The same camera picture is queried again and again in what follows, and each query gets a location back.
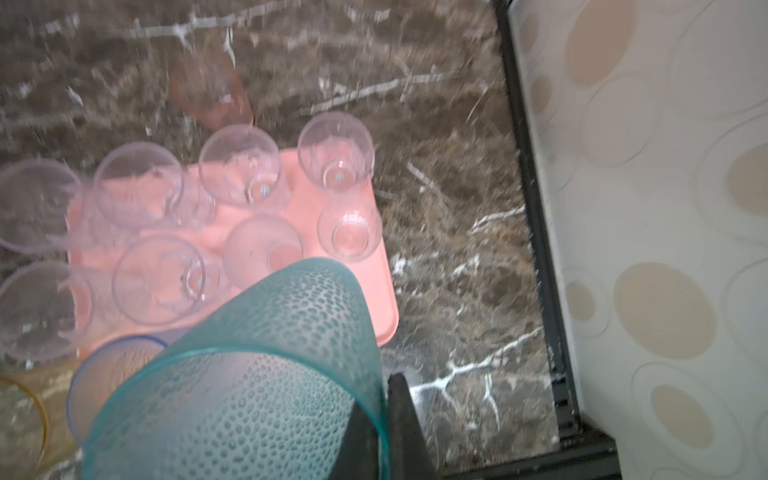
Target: blue rim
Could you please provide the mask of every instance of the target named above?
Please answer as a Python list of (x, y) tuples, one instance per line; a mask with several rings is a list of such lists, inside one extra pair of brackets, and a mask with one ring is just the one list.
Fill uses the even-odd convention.
[(125, 343), (125, 342), (131, 342), (131, 341), (135, 341), (135, 340), (147, 340), (149, 342), (154, 342), (154, 343), (162, 346), (163, 349), (166, 349), (168, 347), (168, 344), (165, 343), (165, 341), (157, 338), (156, 336), (152, 336), (152, 335), (143, 335), (142, 334), (142, 335), (122, 336), (122, 337), (119, 337), (117, 339), (112, 340), (109, 343), (105, 343), (104, 345), (102, 345), (102, 346), (98, 347), (96, 350), (94, 350), (94, 352), (91, 355), (89, 355), (83, 361), (83, 363), (80, 364), (80, 366), (78, 367), (77, 371), (72, 376), (72, 381), (70, 382), (69, 390), (67, 391), (67, 402), (66, 402), (66, 407), (65, 407), (66, 408), (66, 412), (67, 412), (67, 427), (69, 428), (69, 432), (74, 437), (74, 440), (81, 447), (83, 446), (83, 444), (85, 444), (85, 439), (81, 439), (78, 436), (78, 434), (75, 432), (75, 429), (72, 426), (72, 414), (71, 414), (71, 412), (72, 412), (72, 409), (71, 409), (71, 407), (72, 407), (72, 386), (78, 381), (78, 379), (80, 378), (80, 375), (85, 371), (85, 367), (88, 366), (88, 364), (94, 358), (99, 356), (99, 354), (103, 353), (106, 349), (110, 349), (111, 347), (113, 347), (115, 345), (119, 345), (119, 344)]

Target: pink tray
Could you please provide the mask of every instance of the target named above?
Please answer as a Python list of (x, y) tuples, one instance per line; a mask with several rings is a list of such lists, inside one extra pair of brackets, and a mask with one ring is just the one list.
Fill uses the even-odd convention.
[[(326, 195), (323, 194), (322, 190), (310, 183), (299, 166), (295, 149), (281, 151), (280, 155), (283, 160), (283, 169), (293, 192), (290, 201), (280, 216), (287, 219), (301, 235), (306, 249), (305, 257), (330, 258), (330, 255), (320, 246), (317, 238), (317, 218), (326, 204)], [(197, 177), (198, 170), (196, 165), (190, 166), (190, 175)], [(363, 194), (373, 201), (373, 188), (370, 180), (366, 181)], [(149, 237), (158, 233), (172, 234), (189, 240), (202, 252), (220, 256), (224, 241), (232, 228), (240, 221), (252, 215), (252, 211), (219, 204), (217, 206), (216, 220), (202, 230), (145, 230), (141, 232), (141, 237)], [(73, 265), (112, 271), (124, 251), (124, 248), (117, 248), (106, 252), (92, 250), (70, 252), (69, 261)], [(379, 247), (370, 257), (347, 266), (355, 274), (357, 281), (360, 282), (362, 293), (365, 295), (368, 310), (371, 314), (373, 331), (376, 333), (376, 342), (381, 346), (387, 343), (395, 334), (399, 321), (395, 290), (392, 287), (392, 275), (389, 272), (389, 262), (387, 261), (384, 242), (379, 244)], [(232, 285), (228, 298), (236, 296), (241, 291), (241, 289)], [(99, 336), (98, 339), (93, 338), (93, 340), (89, 341), (85, 347), (80, 348), (80, 354), (81, 356), (87, 354), (99, 345), (119, 336), (153, 333), (195, 325), (221, 306), (222, 303), (212, 305), (202, 312), (184, 317), (169, 325), (162, 326), (160, 329), (137, 325), (125, 318), (120, 319), (118, 322), (110, 321), (109, 323), (112, 323), (114, 328), (109, 333)]]

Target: patterned wall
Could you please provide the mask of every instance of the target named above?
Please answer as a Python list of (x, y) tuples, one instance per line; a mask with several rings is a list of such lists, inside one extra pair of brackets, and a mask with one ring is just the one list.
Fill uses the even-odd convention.
[(584, 414), (625, 478), (768, 478), (768, 0), (517, 0)]

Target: marble surface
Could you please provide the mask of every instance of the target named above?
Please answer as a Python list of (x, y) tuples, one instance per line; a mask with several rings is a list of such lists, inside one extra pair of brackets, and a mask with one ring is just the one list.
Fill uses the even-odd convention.
[(128, 141), (195, 162), (209, 132), (168, 94), (184, 48), (233, 57), (281, 147), (313, 114), (357, 116), (400, 310), (385, 374), (405, 373), (441, 471), (540, 455), (558, 433), (498, 43), (482, 0), (8, 0), (0, 164), (92, 173)]

